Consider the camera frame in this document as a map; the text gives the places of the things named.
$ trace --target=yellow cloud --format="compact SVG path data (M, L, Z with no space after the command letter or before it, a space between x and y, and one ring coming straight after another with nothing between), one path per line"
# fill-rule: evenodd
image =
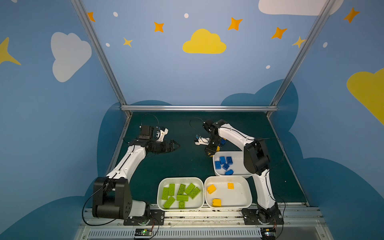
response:
M382 124L384 124L384 68L375 74L358 72L347 82L347 88Z
M199 29L193 33L191 40L183 45L186 53L207 53L218 54L223 53L227 46L220 41L219 35L210 33L206 29Z

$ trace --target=bin of blue blocks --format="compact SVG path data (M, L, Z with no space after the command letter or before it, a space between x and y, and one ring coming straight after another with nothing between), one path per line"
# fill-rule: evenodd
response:
M220 157L219 161L215 161L215 169L221 169L221 165L223 165L223 169L226 170L225 175L232 175L233 170L232 169L228 170L228 168L232 164L233 164L232 157L227 157L227 162L225 162L225 157L222 156Z

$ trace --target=yellow square brick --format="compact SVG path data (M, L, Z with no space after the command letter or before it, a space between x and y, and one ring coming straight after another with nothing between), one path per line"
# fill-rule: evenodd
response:
M213 207L221 207L221 199L214 199L212 202Z
M212 184L207 188L207 191L209 194L212 194L214 191L216 191L216 187Z

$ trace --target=white cloud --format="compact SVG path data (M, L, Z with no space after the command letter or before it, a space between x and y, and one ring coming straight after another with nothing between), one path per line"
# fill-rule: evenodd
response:
M70 79L92 55L91 45L74 33L54 33L51 49L56 59L52 67L53 75L62 83Z
M331 14L336 12L344 0L336 0ZM265 14L288 14L317 16L326 0L260 0L259 10Z

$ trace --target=green block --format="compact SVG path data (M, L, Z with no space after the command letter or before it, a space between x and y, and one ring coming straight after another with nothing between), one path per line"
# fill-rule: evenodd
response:
M174 196L174 195L175 195L175 184L171 183L168 189L168 196Z
M196 187L190 194L189 196L194 199L199 193L200 193L200 189L198 187Z
M179 209L185 209L185 202L179 202Z
M164 208L165 209L169 209L171 206L172 206L172 204L175 202L175 198L174 197L170 197L167 201L166 201L166 203L164 204Z
M185 191L185 184L180 184L180 187L179 187L179 191L178 191L178 195L183 195Z
M177 195L176 196L176 200L177 201L182 201L182 202L188 202L188 195Z
M193 183L191 183L191 184L187 187L187 189L185 190L185 193L189 195L194 189L195 189L195 185L193 185Z
M163 195L161 196L161 199L167 200L168 199L168 188L163 188Z

